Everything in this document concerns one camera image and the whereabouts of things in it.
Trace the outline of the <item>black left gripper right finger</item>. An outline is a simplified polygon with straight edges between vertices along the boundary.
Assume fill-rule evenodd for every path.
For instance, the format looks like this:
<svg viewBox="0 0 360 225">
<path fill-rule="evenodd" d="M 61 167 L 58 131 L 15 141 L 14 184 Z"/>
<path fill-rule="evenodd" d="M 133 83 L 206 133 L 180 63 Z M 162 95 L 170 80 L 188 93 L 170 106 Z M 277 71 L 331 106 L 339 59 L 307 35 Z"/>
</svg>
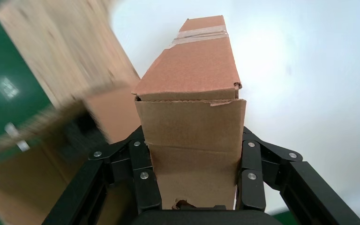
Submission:
<svg viewBox="0 0 360 225">
<path fill-rule="evenodd" d="M 301 154 L 243 128 L 236 209 L 264 212 L 264 185 L 280 192 L 300 225 L 360 225 L 360 218 Z"/>
</svg>

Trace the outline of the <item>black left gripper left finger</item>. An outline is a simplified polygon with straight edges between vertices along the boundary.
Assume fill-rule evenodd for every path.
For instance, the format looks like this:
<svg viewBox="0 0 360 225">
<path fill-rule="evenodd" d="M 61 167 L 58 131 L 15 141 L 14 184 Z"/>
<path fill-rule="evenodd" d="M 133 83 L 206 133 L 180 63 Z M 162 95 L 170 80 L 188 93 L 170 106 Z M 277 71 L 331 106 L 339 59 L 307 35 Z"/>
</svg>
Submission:
<svg viewBox="0 0 360 225">
<path fill-rule="evenodd" d="M 128 197 L 115 200 L 119 209 L 109 212 L 136 215 L 162 209 L 162 198 L 145 143 L 142 127 L 126 139 L 92 151 L 67 185 L 44 225 L 95 225 L 109 194 Z"/>
</svg>

